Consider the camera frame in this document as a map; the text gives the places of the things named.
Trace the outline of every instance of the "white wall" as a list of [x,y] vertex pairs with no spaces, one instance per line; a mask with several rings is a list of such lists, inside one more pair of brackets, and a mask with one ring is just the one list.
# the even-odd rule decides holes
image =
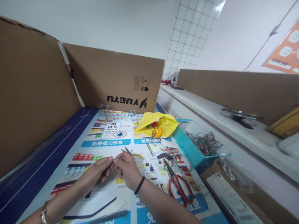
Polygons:
[[0,15],[70,44],[165,59],[179,0],[0,0]]
[[[226,0],[212,27],[196,69],[243,71],[296,0]],[[298,18],[299,2],[247,71],[279,72],[262,67]]]
[[163,80],[173,80],[180,69],[194,69],[203,45],[225,0],[181,0],[176,11]]

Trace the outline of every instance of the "eye illustration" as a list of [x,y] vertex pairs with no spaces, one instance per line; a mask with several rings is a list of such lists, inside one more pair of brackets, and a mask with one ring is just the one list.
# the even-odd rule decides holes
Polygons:
[[126,132],[116,132],[113,135],[117,138],[122,138],[122,137],[126,136],[127,133]]

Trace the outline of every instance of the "cardboard divider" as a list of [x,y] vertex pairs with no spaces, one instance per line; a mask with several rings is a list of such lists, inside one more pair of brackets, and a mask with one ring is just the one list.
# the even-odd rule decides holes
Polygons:
[[[220,192],[227,192],[231,194],[231,200],[236,196],[233,190],[229,189],[226,185],[222,185],[223,181],[214,182],[214,186],[211,185],[210,177],[216,176],[220,178],[224,178],[224,180],[231,186],[231,188],[237,193],[237,195],[249,206],[252,211],[255,213],[259,219],[265,224],[279,224],[279,223],[299,223],[299,220],[293,216],[287,209],[285,209],[282,205],[280,205],[277,201],[275,201],[271,196],[269,196],[266,192],[264,192],[261,188],[259,188],[256,184],[254,184],[254,193],[245,194],[238,188],[238,180],[235,181],[230,180],[226,174],[223,172],[221,168],[220,160],[214,162],[214,164],[204,171],[200,177],[203,179],[205,184],[208,186],[209,190],[213,193],[219,203],[226,210],[230,218],[234,221],[234,223],[243,223],[237,222],[235,217],[231,214],[234,208],[230,210],[226,208],[224,203],[224,199],[221,197]],[[239,209],[246,208],[246,205],[242,205]],[[255,223],[252,219],[246,219],[248,223]]]
[[164,60],[63,44],[86,106],[110,105],[114,110],[153,112]]
[[80,104],[55,38],[2,17],[0,30],[1,178]]
[[177,86],[271,125],[299,104],[299,75],[181,69]]

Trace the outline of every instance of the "yuetu logo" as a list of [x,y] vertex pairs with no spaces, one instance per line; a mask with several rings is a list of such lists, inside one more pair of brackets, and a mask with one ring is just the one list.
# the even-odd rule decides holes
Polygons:
[[[142,100],[142,102],[140,103],[139,108],[143,107],[146,109],[146,100],[147,98],[145,98],[144,100]],[[125,104],[132,104],[133,103],[133,99],[131,98],[125,98],[125,97],[120,97],[118,100],[118,96],[114,97],[113,96],[107,96],[107,101],[109,102],[114,102],[114,103],[125,103]],[[133,105],[139,105],[138,104],[138,100],[135,100],[135,102],[133,103]]]

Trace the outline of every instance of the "white shelf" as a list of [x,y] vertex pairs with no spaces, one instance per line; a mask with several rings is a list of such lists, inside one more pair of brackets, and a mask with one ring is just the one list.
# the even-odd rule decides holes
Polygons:
[[161,86],[161,88],[299,183],[299,161],[280,151],[277,147],[280,139],[265,131],[267,125],[253,121],[255,124],[253,129],[244,128],[221,115],[220,111],[224,107],[219,104],[186,90],[176,90],[170,86]]

